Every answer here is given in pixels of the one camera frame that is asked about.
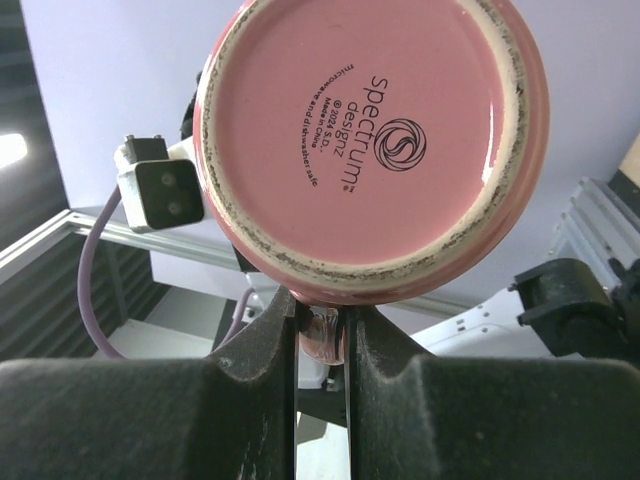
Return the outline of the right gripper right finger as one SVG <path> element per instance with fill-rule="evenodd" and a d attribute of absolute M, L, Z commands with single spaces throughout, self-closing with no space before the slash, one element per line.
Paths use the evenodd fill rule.
<path fill-rule="evenodd" d="M 618 361 L 437 357 L 348 311 L 355 479 L 635 479 L 639 372 Z"/>

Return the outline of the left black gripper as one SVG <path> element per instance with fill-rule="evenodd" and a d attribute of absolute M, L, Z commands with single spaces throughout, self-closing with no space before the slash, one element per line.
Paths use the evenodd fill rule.
<path fill-rule="evenodd" d="M 639 262 L 626 268 L 610 258 L 619 283 L 607 293 L 590 267 L 577 259 L 554 259 L 515 277 L 510 287 L 533 328 L 555 357 L 639 356 Z"/>

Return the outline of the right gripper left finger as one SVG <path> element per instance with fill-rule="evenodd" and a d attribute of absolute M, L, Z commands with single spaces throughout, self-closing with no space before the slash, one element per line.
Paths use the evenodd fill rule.
<path fill-rule="evenodd" d="M 5 479 L 291 479 L 295 302 L 199 359 L 1 366 Z"/>

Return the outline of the pink floral mug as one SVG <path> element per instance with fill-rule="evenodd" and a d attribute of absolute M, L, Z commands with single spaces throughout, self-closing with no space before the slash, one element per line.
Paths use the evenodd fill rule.
<path fill-rule="evenodd" d="M 511 230 L 549 114 L 509 1 L 248 1 L 205 65 L 193 144 L 220 227 L 337 365 L 341 307 L 437 289 Z"/>

